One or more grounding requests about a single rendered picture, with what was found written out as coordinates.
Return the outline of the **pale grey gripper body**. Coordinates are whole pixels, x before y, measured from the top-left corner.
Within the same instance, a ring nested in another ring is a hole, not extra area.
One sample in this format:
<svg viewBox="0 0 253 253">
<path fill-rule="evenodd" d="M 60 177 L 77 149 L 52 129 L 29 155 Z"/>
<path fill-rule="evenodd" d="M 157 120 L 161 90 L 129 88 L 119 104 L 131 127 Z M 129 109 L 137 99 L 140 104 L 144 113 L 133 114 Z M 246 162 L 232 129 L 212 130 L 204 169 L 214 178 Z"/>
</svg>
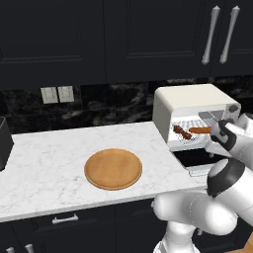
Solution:
<svg viewBox="0 0 253 253">
<path fill-rule="evenodd" d="M 209 141 L 205 145 L 205 150 L 208 153 L 213 153 L 216 155 L 221 155 L 224 157 L 230 157 L 230 154 L 225 150 L 218 142 Z"/>
</svg>

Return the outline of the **toaster oven glass door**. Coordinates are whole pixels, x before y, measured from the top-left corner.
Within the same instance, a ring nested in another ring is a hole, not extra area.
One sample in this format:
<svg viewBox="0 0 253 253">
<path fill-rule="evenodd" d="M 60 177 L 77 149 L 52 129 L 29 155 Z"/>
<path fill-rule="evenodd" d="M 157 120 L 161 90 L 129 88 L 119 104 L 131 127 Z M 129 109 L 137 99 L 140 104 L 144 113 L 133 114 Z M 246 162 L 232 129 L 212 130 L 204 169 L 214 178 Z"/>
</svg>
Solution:
<svg viewBox="0 0 253 253">
<path fill-rule="evenodd" d="M 173 155 L 191 177 L 207 176 L 212 166 L 224 156 L 207 153 L 203 148 L 173 151 Z"/>
</svg>

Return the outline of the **brown baguette bread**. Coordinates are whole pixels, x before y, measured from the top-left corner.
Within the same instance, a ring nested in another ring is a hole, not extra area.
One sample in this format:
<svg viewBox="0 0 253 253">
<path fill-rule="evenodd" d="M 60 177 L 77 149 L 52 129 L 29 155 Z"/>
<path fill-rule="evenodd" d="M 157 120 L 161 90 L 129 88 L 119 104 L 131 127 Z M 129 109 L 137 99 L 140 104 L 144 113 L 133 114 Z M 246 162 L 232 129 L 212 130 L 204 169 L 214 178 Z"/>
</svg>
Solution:
<svg viewBox="0 0 253 253">
<path fill-rule="evenodd" d="M 197 133 L 197 134 L 206 134 L 211 132 L 210 126 L 201 126 L 201 127 L 190 127 L 189 132 Z"/>
</svg>

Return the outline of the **brown kebab skewer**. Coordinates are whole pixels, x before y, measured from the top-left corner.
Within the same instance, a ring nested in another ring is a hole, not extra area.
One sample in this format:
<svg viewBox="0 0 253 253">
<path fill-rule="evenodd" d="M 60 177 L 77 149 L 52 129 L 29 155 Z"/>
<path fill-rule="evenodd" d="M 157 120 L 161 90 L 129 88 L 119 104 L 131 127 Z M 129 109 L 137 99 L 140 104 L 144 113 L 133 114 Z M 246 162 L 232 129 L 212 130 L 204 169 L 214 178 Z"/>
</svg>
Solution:
<svg viewBox="0 0 253 253">
<path fill-rule="evenodd" d="M 175 133 L 181 134 L 185 139 L 191 139 L 192 135 L 186 131 L 184 131 L 180 126 L 173 125 L 173 131 Z"/>
</svg>

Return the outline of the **white toaster oven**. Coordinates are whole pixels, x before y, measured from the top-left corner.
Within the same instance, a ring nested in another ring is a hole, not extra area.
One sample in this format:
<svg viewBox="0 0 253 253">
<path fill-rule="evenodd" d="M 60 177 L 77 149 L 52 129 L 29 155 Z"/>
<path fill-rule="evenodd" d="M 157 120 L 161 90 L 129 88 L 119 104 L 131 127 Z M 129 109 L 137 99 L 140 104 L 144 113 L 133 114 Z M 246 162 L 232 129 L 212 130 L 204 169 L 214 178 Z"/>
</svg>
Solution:
<svg viewBox="0 0 253 253">
<path fill-rule="evenodd" d="M 228 109 L 237 105 L 238 110 L 231 113 Z M 202 120 L 212 127 L 220 120 L 236 121 L 240 115 L 241 105 L 212 84 L 197 84 L 159 87 L 154 93 L 152 120 L 170 151 L 205 149 L 205 145 L 181 145 L 170 141 L 173 122 Z"/>
</svg>

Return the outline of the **black base cupboard door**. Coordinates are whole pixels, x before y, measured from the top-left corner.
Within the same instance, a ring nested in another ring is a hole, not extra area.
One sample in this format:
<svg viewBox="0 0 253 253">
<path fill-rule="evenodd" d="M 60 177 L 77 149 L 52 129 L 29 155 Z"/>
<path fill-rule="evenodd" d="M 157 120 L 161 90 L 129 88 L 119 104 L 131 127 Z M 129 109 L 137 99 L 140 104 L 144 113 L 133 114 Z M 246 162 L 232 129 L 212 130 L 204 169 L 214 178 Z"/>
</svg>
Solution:
<svg viewBox="0 0 253 253">
<path fill-rule="evenodd" d="M 166 230 L 156 217 L 152 199 L 115 205 L 117 253 L 153 253 Z"/>
<path fill-rule="evenodd" d="M 13 248 L 15 253 L 22 253 L 11 223 L 0 222 L 0 253 L 8 253 L 9 248 Z"/>
<path fill-rule="evenodd" d="M 23 247 L 32 244 L 34 253 L 116 253 L 112 225 L 46 232 L 22 238 L 20 242 Z"/>
</svg>

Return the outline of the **round wooden plate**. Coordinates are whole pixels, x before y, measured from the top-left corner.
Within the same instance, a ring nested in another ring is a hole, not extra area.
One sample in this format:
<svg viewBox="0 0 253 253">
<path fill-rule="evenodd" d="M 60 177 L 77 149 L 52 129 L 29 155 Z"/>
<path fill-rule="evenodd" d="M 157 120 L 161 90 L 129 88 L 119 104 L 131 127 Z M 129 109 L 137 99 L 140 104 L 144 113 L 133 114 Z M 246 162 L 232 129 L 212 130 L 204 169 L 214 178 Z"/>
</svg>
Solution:
<svg viewBox="0 0 253 253">
<path fill-rule="evenodd" d="M 130 151 L 109 148 L 96 152 L 86 161 L 84 174 L 93 186 L 117 191 L 137 182 L 142 174 L 142 163 Z"/>
</svg>

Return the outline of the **black drawer front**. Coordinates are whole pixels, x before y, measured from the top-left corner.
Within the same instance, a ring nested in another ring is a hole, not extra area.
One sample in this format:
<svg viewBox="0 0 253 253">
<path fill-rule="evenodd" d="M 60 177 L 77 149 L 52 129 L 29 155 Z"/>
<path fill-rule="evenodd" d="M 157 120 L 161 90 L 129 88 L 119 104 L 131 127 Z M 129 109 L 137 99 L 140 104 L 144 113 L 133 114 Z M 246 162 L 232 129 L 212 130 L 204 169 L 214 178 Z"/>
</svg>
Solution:
<svg viewBox="0 0 253 253">
<path fill-rule="evenodd" d="M 77 221 L 71 221 L 60 224 L 52 224 L 51 221 L 57 218 L 71 217 L 76 213 L 79 217 Z M 33 226 L 36 232 L 54 231 L 63 228 L 72 228 L 75 226 L 89 226 L 100 223 L 107 223 L 115 219 L 115 207 L 105 206 L 86 210 L 68 211 L 38 216 L 33 219 Z"/>
</svg>

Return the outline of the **black countertop appliance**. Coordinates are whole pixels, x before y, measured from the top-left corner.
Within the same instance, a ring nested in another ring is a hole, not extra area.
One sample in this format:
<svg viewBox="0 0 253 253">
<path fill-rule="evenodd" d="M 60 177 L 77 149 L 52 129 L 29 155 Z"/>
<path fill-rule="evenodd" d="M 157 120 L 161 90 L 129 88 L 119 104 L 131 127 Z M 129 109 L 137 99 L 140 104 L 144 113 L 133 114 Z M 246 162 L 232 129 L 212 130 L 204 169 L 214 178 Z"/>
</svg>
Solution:
<svg viewBox="0 0 253 253">
<path fill-rule="evenodd" d="M 7 121 L 0 117 L 0 172 L 5 169 L 14 141 L 10 133 Z"/>
</svg>

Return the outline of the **black wall cupboard door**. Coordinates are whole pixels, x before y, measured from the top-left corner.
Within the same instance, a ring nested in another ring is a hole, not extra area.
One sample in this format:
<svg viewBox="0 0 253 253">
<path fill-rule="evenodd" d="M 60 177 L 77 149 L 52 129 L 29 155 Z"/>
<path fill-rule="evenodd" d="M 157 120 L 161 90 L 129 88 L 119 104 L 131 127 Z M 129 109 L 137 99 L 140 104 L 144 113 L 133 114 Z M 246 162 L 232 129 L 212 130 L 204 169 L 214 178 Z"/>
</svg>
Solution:
<svg viewBox="0 0 253 253">
<path fill-rule="evenodd" d="M 103 0 L 0 0 L 0 90 L 105 81 Z"/>
<path fill-rule="evenodd" d="M 231 9 L 240 8 L 230 41 L 228 58 L 225 64 L 219 62 L 225 44 Z M 253 75 L 253 0 L 225 0 L 213 57 L 211 76 Z"/>
<path fill-rule="evenodd" d="M 105 0 L 110 83 L 206 77 L 212 0 Z"/>
</svg>

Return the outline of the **beige wall switch plate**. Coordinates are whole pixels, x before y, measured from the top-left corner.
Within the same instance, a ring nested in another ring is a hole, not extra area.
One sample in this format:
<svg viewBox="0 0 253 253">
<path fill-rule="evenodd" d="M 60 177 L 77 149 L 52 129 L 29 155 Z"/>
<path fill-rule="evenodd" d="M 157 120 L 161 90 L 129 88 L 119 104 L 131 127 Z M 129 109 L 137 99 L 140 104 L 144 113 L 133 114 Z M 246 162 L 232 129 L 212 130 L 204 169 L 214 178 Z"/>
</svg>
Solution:
<svg viewBox="0 0 253 253">
<path fill-rule="evenodd" d="M 71 86 L 58 87 L 57 90 L 61 103 L 70 103 L 74 101 L 73 88 Z"/>
<path fill-rule="evenodd" d="M 42 92 L 42 101 L 45 104 L 55 104 L 58 102 L 55 87 L 41 88 L 41 92 Z"/>
</svg>

